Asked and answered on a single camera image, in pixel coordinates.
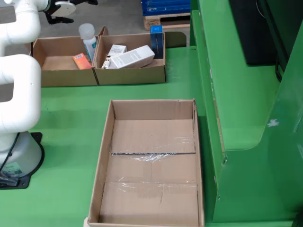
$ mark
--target gray floor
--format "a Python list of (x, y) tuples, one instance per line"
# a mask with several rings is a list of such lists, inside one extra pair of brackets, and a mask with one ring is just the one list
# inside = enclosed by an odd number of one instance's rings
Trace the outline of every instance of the gray floor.
[[(103, 26), (106, 26), (111, 35), (125, 35), (147, 33), (144, 29), (142, 7), (140, 0), (98, 0), (98, 5), (87, 3), (77, 5), (76, 11), (69, 16), (74, 20), (71, 24), (49, 25), (45, 14), (39, 13), (41, 22), (40, 37), (79, 35), (78, 27), (83, 23), (94, 25), (96, 34)], [(14, 22), (16, 20), (13, 7), (0, 8), (0, 24)], [(177, 29), (189, 37), (189, 29)], [(26, 47), (22, 45), (8, 46), (5, 55), (28, 54)], [(0, 102), (12, 97), (12, 85), (0, 86)]]

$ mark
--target blue crate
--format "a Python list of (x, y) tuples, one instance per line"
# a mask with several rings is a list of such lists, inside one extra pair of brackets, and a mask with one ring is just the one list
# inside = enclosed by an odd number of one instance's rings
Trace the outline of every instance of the blue crate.
[(143, 16), (190, 13), (190, 0), (142, 0)]

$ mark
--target white product box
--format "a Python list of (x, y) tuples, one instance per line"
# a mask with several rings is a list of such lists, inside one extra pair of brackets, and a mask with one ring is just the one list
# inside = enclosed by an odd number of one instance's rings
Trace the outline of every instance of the white product box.
[(112, 45), (112, 47), (110, 48), (110, 51), (102, 65), (102, 69), (107, 69), (108, 68), (108, 65), (109, 65), (109, 60), (111, 57), (113, 56), (119, 56), (123, 53), (127, 52), (127, 48), (126, 46), (122, 46), (122, 45)]
[(108, 53), (109, 56), (114, 56), (116, 54), (121, 54), (121, 53), (125, 53), (127, 52), (127, 48), (126, 46), (122, 46), (122, 45), (112, 45), (112, 47), (110, 48), (110, 51)]
[(114, 56), (110, 59), (109, 69), (141, 68), (152, 62), (155, 53), (148, 45)]

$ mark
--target bottle cap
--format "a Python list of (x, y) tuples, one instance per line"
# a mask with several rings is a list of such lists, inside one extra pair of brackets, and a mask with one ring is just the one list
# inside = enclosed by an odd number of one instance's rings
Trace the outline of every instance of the bottle cap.
[(83, 24), (79, 27), (81, 39), (91, 39), (95, 35), (95, 28), (92, 24)]

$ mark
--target empty cardboard box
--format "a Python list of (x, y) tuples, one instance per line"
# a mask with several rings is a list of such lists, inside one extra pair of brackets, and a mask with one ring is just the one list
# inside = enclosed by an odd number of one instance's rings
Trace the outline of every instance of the empty cardboard box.
[(112, 100), (88, 225), (204, 226), (194, 100)]
[(164, 58), (154, 59), (151, 64), (138, 69), (102, 69), (102, 65), (112, 45), (123, 45), (127, 51), (148, 45), (151, 48), (150, 34), (102, 35), (98, 39), (93, 68), (99, 84), (149, 84), (165, 83), (165, 47)]
[(78, 69), (72, 58), (80, 53), (87, 54), (80, 36), (38, 38), (33, 50), (34, 58), (42, 69), (42, 87), (98, 85), (93, 69)]

